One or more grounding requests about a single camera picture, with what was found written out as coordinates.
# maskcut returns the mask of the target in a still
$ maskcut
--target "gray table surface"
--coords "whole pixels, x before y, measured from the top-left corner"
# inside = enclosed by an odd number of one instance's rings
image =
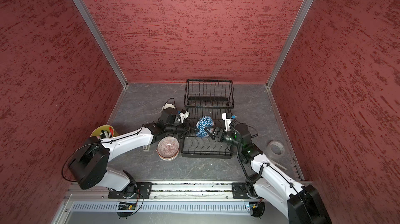
[[[119,134],[134,131],[144,123],[157,121],[165,101],[174,97],[176,106],[184,108],[185,84],[129,84],[112,126]],[[259,136],[253,142],[266,150],[268,143],[278,140],[284,143],[278,128],[267,92],[263,85],[234,85],[235,106],[232,112],[240,122],[257,129]],[[245,176],[236,159],[186,158],[180,154],[172,161],[164,161],[157,154],[157,145],[150,151],[141,148],[128,151],[112,161],[109,166],[126,170],[138,180],[244,180]],[[288,152],[276,162],[288,168],[293,177]],[[252,174],[250,164],[247,173]]]

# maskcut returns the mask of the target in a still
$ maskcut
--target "wire rack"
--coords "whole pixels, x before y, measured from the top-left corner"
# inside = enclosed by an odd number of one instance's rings
[[[230,80],[187,80],[185,109],[187,120],[196,125],[203,116],[210,116],[216,127],[224,127],[223,113],[234,107],[233,83]],[[181,155],[194,158],[231,158],[232,152],[226,143],[210,137],[188,136],[182,141]]]

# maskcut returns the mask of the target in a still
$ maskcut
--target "black wire dish rack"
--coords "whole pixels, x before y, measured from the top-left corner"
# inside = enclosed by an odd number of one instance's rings
[[[233,83],[230,80],[188,79],[185,88],[185,109],[188,121],[193,125],[203,116],[210,116],[216,127],[225,127],[223,113],[234,107]],[[210,137],[200,138],[195,134],[181,142],[181,155],[192,158],[231,158],[229,145]]]

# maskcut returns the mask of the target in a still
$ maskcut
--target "textured red wall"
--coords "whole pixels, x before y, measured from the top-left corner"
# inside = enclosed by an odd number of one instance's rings
[[[303,0],[84,0],[127,80],[266,82]]]
[[[46,224],[122,87],[72,0],[0,0],[0,18],[0,222]]]
[[[334,223],[400,223],[400,0],[314,0],[273,84]]]

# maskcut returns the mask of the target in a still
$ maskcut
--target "dish rack basket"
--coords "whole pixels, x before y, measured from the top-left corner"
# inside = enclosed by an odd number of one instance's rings
[[[223,113],[234,108],[234,89],[231,80],[188,79],[185,87],[186,119],[193,125],[203,116],[210,116],[215,126],[224,127]],[[181,155],[193,158],[231,158],[232,152],[226,143],[210,137],[199,138],[195,134],[185,137],[181,144]]]

